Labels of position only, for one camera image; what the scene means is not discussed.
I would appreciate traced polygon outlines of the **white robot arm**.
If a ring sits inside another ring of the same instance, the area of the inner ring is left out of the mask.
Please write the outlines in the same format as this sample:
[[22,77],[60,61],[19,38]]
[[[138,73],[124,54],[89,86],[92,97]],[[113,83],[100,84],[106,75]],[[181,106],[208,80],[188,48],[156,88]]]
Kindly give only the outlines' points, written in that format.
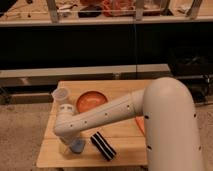
[[54,134],[66,144],[80,132],[142,115],[149,171],[205,171],[197,115],[189,89],[179,80],[161,77],[77,115],[61,106]]

